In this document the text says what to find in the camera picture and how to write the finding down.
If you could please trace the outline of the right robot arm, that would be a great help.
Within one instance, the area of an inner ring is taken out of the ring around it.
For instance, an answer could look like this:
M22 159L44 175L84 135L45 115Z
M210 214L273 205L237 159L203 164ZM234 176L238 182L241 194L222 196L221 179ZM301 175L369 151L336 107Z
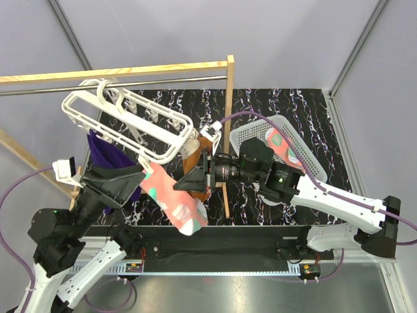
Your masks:
M203 151L197 165L173 188L208 194L217 183L233 181L256 184L267 201L310 207L343 220L342 224L303 227L295 244L302 258L335 248L361 248L380 258L395 256L399 199L373 200L322 183L275 161L273 150L257 138L244 141L237 157Z

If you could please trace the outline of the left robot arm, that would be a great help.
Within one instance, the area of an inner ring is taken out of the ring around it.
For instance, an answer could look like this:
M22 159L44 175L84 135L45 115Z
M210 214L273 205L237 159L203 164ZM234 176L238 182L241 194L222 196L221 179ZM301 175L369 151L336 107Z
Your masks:
M73 159L51 166L57 181L82 188L72 209L41 209L35 213L30 238L36 243L30 268L6 243L3 247L20 262L30 277L21 303L13 312L72 312L90 288L124 258L143 255L141 236L120 224L108 231L108 239L96 255L68 282L85 243L81 238L106 207L119 209L144 180L140 165L119 169L92 168L76 172Z

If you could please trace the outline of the white plastic clip hanger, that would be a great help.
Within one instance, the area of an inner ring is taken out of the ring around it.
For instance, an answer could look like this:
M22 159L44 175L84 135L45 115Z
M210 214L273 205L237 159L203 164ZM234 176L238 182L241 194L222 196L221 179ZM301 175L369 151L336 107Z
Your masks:
M83 130L93 130L103 140L118 143L133 151L145 171L152 173L152 163L166 164L179 153L194 133L193 122L182 113L125 88L112 86L118 82L115 78L84 80L79 85L80 90L72 91L63 100L61 109ZM124 123L132 137L118 133L74 108L77 100Z

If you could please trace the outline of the purple sock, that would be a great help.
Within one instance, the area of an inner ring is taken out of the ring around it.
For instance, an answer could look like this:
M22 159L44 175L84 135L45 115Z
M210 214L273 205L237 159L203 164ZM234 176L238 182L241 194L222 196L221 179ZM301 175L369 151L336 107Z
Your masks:
M87 141L91 152L93 167L117 169L139 165L136 164L134 161L130 160L122 151L118 150L114 145L100 139L93 130L89 131L89 134L87 135ZM141 187L139 186L139 188L135 191L135 193L126 203L138 201L140 195ZM93 204L94 210L97 210L99 207L104 205L102 202L98 201L92 196L90 197L91 199L89 200L89 202ZM117 209L106 206L104 212L108 214L115 210Z

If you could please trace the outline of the orange sock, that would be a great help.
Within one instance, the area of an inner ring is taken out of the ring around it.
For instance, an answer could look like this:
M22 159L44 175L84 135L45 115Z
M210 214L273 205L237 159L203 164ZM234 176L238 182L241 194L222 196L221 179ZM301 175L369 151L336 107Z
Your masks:
M198 163L201 151L212 147L212 142L206 137L202 137L197 130L189 138L180 150L182 157L182 169L184 174L191 171Z

